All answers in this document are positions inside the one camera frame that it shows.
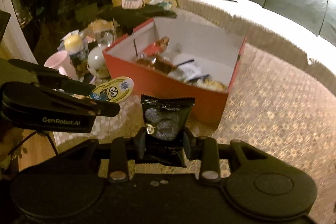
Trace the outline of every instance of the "yellow lid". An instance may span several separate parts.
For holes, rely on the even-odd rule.
[[[80,51],[83,47],[83,41],[79,34],[74,34],[69,36],[64,40],[64,47],[67,52],[70,54]]]

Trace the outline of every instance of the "patterned tablecloth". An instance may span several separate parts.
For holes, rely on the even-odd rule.
[[[211,25],[191,13],[179,17]],[[138,96],[120,104],[114,118],[97,117],[90,134],[54,132],[60,152],[88,138],[101,143],[120,136],[134,136],[143,125]],[[196,135],[212,136],[220,143],[241,139],[307,172],[318,186],[319,195],[311,217],[320,224],[336,221],[336,97],[313,77],[249,44],[241,58],[240,72],[221,123],[212,130],[197,121],[187,126]],[[188,168],[130,163],[133,172],[197,172],[199,162]],[[222,176],[230,174],[227,161],[221,162]],[[106,175],[103,163],[100,175]]]

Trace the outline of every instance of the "pink mug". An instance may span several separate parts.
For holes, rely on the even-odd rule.
[[[78,80],[75,68],[70,63],[70,56],[67,51],[59,51],[50,56],[44,63],[45,67],[56,69],[60,74]]]

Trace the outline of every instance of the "red box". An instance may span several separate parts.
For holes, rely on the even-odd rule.
[[[216,92],[186,85],[134,63],[134,44],[137,52],[141,53],[149,44],[164,36],[169,37],[164,54],[173,64],[194,58],[205,73],[228,85],[227,91]],[[199,121],[218,127],[239,69],[245,42],[246,37],[227,33],[223,28],[157,17],[135,28],[132,35],[117,39],[104,50],[104,57],[112,78],[127,76],[134,81],[135,94],[163,99],[195,97],[192,114]]]

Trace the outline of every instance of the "digital timer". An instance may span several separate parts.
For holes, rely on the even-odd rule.
[[[142,8],[144,0],[123,0],[121,3],[124,9],[139,9]]]

